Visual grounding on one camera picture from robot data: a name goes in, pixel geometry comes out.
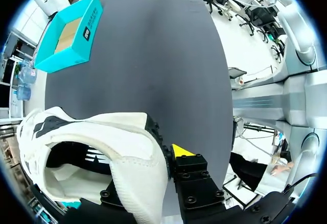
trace screw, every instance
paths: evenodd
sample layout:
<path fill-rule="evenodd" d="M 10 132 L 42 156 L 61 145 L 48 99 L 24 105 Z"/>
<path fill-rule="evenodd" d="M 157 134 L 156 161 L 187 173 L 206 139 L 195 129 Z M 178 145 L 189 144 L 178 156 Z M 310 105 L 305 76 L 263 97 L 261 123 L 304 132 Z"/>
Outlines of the screw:
<path fill-rule="evenodd" d="M 263 223 L 263 224 L 268 224 L 270 221 L 271 220 L 268 215 L 264 215 L 263 217 L 261 217 L 261 223 Z"/>
<path fill-rule="evenodd" d="M 102 197 L 109 197 L 109 192 L 107 191 L 107 190 L 102 190 L 101 192 L 100 192 L 100 196 L 102 196 Z"/>
<path fill-rule="evenodd" d="M 182 177 L 183 177 L 183 178 L 190 178 L 190 174 L 188 174 L 188 173 L 184 173 L 184 174 L 182 175 Z"/>
<path fill-rule="evenodd" d="M 196 202 L 196 198 L 193 196 L 190 196 L 186 200 L 189 204 L 194 204 Z"/>
<path fill-rule="evenodd" d="M 251 208 L 251 211 L 252 213 L 257 213 L 260 211 L 260 206 L 259 205 L 254 205 L 252 208 Z"/>
<path fill-rule="evenodd" d="M 201 174 L 203 176 L 208 176 L 209 175 L 209 172 L 207 170 L 203 170 L 203 171 L 201 171 Z"/>
<path fill-rule="evenodd" d="M 216 192 L 216 197 L 223 197 L 224 196 L 224 192 L 222 190 L 218 190 Z"/>

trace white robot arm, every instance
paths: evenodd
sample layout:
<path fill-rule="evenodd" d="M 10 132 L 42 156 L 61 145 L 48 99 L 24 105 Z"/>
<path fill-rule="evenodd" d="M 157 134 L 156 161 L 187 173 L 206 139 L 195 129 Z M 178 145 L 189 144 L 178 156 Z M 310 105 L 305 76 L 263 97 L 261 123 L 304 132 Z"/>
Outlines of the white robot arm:
<path fill-rule="evenodd" d="M 319 39 L 297 2 L 278 1 L 285 6 L 277 14 L 288 37 L 284 59 L 274 74 L 233 91 L 233 114 L 285 135 L 295 164 L 287 183 L 293 184 L 317 172 L 323 159 L 327 140 L 327 64 Z M 302 195 L 308 183 L 302 182 L 294 192 Z"/>

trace white floor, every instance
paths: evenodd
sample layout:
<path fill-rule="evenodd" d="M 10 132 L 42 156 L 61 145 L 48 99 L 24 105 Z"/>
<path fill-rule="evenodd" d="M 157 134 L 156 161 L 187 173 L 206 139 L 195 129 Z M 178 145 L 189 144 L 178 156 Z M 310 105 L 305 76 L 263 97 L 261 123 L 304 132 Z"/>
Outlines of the white floor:
<path fill-rule="evenodd" d="M 274 59 L 271 52 L 271 41 L 268 44 L 264 43 L 262 41 L 262 35 L 257 32 L 251 37 L 249 35 L 248 26 L 243 26 L 242 28 L 239 26 L 239 24 L 243 23 L 241 20 L 234 17 L 232 21 L 228 21 L 225 16 L 218 14 L 217 9 L 214 9 L 212 19 L 221 38 L 228 66 L 237 67 L 246 71 L 248 74 L 244 77 L 245 81 L 270 75 L 271 68 L 269 67 L 271 65 L 274 71 L 278 68 L 279 64 Z M 46 73 L 38 71 L 37 81 L 32 87 L 31 100 L 25 103 L 26 114 L 34 108 L 44 109 L 45 82 Z M 271 134 L 256 131 L 246 131 L 244 133 L 244 137 L 247 138 L 266 137 L 270 135 Z M 251 141 L 269 153 L 273 150 L 272 137 L 252 139 Z M 271 161 L 270 156 L 240 138 L 236 138 L 235 140 L 234 152 L 241 154 L 247 160 L 258 159 L 259 163 L 267 164 Z M 233 176 L 234 173 L 229 166 L 225 182 Z M 228 184 L 227 188 L 240 200 L 247 203 L 255 194 L 246 189 L 237 190 L 238 182 L 239 180 L 236 179 Z M 237 201 L 232 199 L 229 201 L 228 207 L 237 204 Z"/>

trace dark gray mat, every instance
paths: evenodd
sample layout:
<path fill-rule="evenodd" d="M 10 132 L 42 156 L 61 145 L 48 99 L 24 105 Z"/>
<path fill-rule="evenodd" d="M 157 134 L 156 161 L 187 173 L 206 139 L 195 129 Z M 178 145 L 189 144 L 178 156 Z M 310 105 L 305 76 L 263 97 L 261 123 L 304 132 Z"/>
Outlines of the dark gray mat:
<path fill-rule="evenodd" d="M 204 155 L 222 187 L 231 150 L 225 54 L 202 0 L 102 0 L 91 58 L 48 74 L 45 106 L 83 119 L 144 111 L 164 143 Z M 163 214 L 179 213 L 173 184 Z"/>

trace person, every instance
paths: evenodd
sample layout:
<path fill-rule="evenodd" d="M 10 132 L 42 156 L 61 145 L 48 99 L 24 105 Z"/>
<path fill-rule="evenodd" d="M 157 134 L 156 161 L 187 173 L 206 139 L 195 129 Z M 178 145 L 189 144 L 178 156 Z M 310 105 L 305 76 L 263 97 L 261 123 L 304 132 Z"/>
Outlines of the person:
<path fill-rule="evenodd" d="M 241 155 L 231 152 L 229 163 L 234 173 L 255 193 L 267 195 L 269 192 L 282 192 L 290 169 L 294 166 L 288 155 L 287 165 L 261 164 L 245 160 Z"/>

